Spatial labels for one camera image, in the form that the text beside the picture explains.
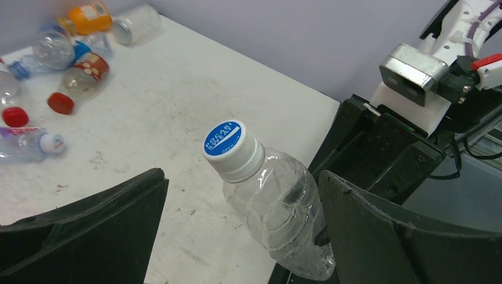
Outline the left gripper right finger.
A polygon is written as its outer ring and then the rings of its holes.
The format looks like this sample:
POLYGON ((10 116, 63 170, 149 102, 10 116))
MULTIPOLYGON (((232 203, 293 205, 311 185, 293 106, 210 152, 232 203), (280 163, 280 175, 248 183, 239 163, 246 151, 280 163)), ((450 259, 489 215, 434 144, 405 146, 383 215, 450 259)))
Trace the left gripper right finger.
POLYGON ((439 221, 325 170, 319 195, 341 283, 500 283, 501 234, 439 221))

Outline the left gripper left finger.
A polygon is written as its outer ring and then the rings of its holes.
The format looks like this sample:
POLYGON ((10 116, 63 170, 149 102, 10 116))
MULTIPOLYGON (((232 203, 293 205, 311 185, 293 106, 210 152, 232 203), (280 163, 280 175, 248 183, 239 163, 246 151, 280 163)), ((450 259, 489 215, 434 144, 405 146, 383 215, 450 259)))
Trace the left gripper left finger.
POLYGON ((2 283, 143 283, 169 181, 150 169, 1 227, 2 283))

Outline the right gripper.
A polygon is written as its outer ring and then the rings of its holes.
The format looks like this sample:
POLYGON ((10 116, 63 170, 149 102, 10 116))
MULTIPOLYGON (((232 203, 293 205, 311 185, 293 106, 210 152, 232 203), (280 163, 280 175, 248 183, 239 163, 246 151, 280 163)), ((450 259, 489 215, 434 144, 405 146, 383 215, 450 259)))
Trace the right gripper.
POLYGON ((324 170, 402 205, 443 162, 445 152, 418 126, 359 96, 342 102, 308 169, 324 170))

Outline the crushed clear water bottle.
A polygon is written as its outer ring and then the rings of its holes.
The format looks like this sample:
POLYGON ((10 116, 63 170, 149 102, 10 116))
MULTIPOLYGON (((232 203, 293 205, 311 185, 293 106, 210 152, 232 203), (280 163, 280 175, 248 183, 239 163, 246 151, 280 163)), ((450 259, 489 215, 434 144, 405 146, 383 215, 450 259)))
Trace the crushed clear water bottle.
POLYGON ((60 134, 38 127, 1 127, 1 163, 35 163, 66 150, 60 134))

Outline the clear wide plastic jar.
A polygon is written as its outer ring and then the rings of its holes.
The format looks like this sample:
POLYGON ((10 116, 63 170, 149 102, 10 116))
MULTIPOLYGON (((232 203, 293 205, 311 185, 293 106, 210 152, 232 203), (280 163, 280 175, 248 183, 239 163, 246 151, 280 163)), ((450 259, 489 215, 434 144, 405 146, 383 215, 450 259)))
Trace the clear wide plastic jar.
POLYGON ((161 17, 149 4, 135 7, 113 19, 111 34, 123 46, 143 44, 157 36, 161 30, 161 17))

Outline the orange juice bottle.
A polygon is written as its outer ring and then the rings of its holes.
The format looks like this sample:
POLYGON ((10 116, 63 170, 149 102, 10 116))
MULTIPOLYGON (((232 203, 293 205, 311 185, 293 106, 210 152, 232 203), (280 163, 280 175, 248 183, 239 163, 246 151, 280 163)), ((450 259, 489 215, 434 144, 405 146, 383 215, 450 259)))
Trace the orange juice bottle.
POLYGON ((108 31, 112 26, 112 16, 106 5, 99 1, 72 8, 67 16, 58 18, 56 22, 72 36, 87 36, 108 31))

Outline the red white label bottle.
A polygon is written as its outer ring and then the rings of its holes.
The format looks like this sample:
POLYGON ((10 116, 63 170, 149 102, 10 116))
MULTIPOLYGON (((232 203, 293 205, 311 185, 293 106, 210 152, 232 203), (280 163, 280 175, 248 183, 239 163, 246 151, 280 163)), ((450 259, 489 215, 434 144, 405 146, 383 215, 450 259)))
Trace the red white label bottle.
POLYGON ((22 107, 21 85, 1 59, 1 118, 9 127, 24 127, 29 116, 22 107))

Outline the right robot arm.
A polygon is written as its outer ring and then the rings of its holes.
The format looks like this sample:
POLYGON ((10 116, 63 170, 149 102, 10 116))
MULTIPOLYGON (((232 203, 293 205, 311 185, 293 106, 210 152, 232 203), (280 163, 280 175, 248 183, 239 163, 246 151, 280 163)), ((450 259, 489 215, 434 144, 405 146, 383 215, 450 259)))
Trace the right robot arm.
POLYGON ((461 147, 501 110, 501 54, 480 56, 501 29, 500 1, 449 1, 421 35, 380 64, 370 100, 340 105, 309 170, 328 170, 396 204, 426 180, 461 174, 461 147))

